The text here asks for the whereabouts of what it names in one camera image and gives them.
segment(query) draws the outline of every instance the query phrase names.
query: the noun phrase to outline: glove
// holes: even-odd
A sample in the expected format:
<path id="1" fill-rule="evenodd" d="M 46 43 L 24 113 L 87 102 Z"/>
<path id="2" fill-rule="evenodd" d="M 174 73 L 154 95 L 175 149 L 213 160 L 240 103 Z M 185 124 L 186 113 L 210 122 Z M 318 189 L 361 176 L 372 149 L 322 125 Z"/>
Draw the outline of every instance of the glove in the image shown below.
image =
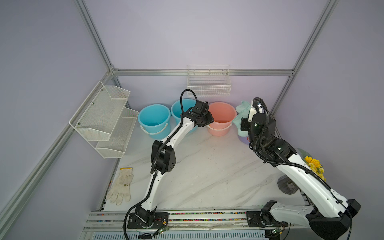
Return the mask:
<path id="1" fill-rule="evenodd" d="M 131 193 L 129 191 L 129 185 L 132 182 L 132 168 L 120 168 L 119 177 L 113 183 L 112 188 L 109 190 L 105 199 L 111 199 L 110 202 L 116 202 L 119 206 L 124 198 L 126 202 L 131 199 Z"/>

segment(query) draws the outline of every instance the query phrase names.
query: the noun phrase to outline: white marble table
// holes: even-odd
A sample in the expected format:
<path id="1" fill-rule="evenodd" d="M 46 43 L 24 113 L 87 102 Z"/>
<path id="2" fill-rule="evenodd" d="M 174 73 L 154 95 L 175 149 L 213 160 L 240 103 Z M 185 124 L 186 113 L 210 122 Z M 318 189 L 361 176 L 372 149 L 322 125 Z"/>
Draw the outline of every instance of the white marble table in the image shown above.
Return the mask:
<path id="1" fill-rule="evenodd" d="M 171 127 L 175 126 L 171 117 Z M 151 149 L 154 139 L 143 133 L 136 122 L 121 167 L 133 167 L 131 200 L 117 206 L 106 201 L 104 211 L 128 211 L 144 198 L 150 179 Z M 177 163 L 167 173 L 157 193 L 162 210 L 258 209 L 269 200 L 304 205 L 300 192 L 282 193 L 277 179 L 283 175 L 264 164 L 237 138 L 235 126 L 222 137 L 208 133 L 205 127 L 187 134 L 175 150 Z"/>

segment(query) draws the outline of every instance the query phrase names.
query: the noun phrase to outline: wall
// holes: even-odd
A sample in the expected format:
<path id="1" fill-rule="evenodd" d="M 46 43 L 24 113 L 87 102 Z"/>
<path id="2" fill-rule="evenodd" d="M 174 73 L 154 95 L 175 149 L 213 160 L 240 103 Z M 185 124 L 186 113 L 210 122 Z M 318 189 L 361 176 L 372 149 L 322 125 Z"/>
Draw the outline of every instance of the wall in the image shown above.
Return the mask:
<path id="1" fill-rule="evenodd" d="M 382 238 L 370 229 L 381 228 L 384 213 L 383 11 L 380 0 L 341 0 L 276 114 L 282 137 L 362 205 L 351 240 Z"/>
<path id="2" fill-rule="evenodd" d="M 268 106 L 273 106 L 287 80 L 286 76 L 231 76 L 231 94 L 224 97 L 198 97 L 209 103 L 221 101 L 234 107 L 241 101 L 250 102 L 254 97 L 264 99 Z M 120 76 L 119 81 L 124 89 L 131 91 L 129 105 L 134 110 L 160 103 L 171 107 L 180 99 L 181 92 L 187 88 L 186 76 Z"/>
<path id="3" fill-rule="evenodd" d="M 327 0 L 86 0 L 116 68 L 292 69 Z"/>
<path id="4" fill-rule="evenodd" d="M 2 211 L 106 68 L 72 0 L 2 1 L 0 32 Z M 113 165 L 75 133 L 7 239 L 78 238 Z"/>

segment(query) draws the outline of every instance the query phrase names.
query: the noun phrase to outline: bucket handle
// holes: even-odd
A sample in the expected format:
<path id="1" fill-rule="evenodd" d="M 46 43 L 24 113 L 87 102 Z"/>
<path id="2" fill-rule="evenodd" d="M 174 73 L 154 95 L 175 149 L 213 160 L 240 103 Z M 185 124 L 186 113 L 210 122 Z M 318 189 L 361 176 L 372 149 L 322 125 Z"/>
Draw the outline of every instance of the bucket handle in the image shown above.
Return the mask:
<path id="1" fill-rule="evenodd" d="M 164 130 L 166 129 L 167 126 L 168 126 L 168 123 L 166 123 L 166 125 L 164 126 L 164 128 L 163 128 L 160 132 L 149 133 L 149 132 L 147 132 L 147 131 L 143 128 L 143 126 L 141 126 L 141 124 L 140 124 L 141 130 L 143 130 L 143 132 L 145 132 L 145 133 L 148 134 L 148 135 L 156 135 L 156 134 L 159 134 L 159 133 L 161 133 L 162 131 L 164 131 Z"/>
<path id="2" fill-rule="evenodd" d="M 228 127 L 225 127 L 225 128 L 223 128 L 223 129 L 214 129 L 214 128 L 211 128 L 210 125 L 207 125 L 207 127 L 208 127 L 209 129 L 214 130 L 214 131 L 224 131 L 224 130 L 230 128 L 231 126 L 232 126 L 232 124 L 230 124 Z"/>

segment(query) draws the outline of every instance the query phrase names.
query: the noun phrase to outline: blue bucket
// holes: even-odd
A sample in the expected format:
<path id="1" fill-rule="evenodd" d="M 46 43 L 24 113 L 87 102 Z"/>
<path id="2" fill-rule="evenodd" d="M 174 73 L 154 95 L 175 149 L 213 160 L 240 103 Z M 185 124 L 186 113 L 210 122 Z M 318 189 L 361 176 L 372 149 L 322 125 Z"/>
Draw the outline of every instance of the blue bucket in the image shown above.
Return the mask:
<path id="1" fill-rule="evenodd" d="M 184 111 L 187 111 L 190 107 L 194 107 L 196 104 L 195 99 L 190 99 L 190 98 L 184 98 L 183 99 L 183 109 Z M 180 122 L 180 114 L 181 114 L 181 106 L 180 106 L 180 100 L 172 104 L 172 107 L 170 108 L 170 112 L 172 116 L 176 120 L 176 124 L 179 124 Z M 193 132 L 197 129 L 197 125 L 189 132 Z"/>
<path id="2" fill-rule="evenodd" d="M 143 132 L 154 139 L 163 139 L 170 133 L 169 118 L 169 108 L 161 104 L 143 108 L 137 117 Z"/>

